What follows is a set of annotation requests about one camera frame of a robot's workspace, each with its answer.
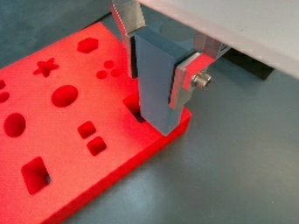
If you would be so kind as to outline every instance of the gray table surface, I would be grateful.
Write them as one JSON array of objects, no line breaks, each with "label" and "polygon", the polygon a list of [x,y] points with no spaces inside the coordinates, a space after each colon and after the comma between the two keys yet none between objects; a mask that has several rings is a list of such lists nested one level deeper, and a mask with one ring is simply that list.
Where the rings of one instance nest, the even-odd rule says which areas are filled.
[{"label": "gray table surface", "polygon": [[[108,1],[0,3],[0,67],[108,12]],[[224,59],[209,74],[184,136],[65,223],[298,223],[299,80],[262,81]]]}]

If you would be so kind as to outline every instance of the red shape sorter board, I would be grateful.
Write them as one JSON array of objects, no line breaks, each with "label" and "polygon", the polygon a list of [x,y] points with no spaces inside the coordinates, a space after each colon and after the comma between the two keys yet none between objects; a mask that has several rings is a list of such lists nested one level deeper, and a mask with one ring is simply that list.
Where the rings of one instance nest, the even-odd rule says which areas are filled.
[{"label": "red shape sorter board", "polygon": [[125,49],[103,24],[0,71],[0,223],[57,223],[187,129],[139,113]]}]

